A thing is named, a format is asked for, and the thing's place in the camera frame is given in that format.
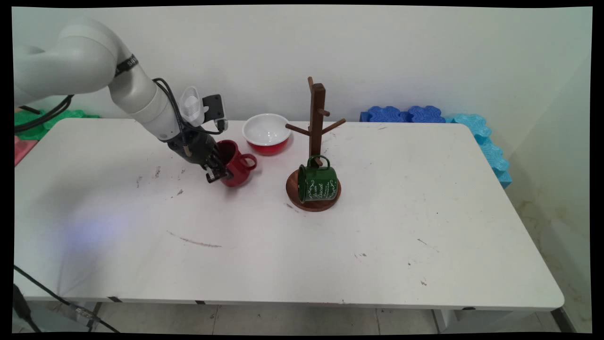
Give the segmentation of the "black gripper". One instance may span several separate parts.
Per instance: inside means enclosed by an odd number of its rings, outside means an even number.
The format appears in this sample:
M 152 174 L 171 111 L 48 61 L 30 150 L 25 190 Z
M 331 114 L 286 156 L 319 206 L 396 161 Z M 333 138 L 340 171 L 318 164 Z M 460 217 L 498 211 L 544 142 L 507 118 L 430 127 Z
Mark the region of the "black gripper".
M 168 148 L 183 157 L 187 162 L 203 166 L 209 183 L 233 178 L 228 169 L 228 151 L 207 133 L 184 127 L 181 133 L 166 140 Z

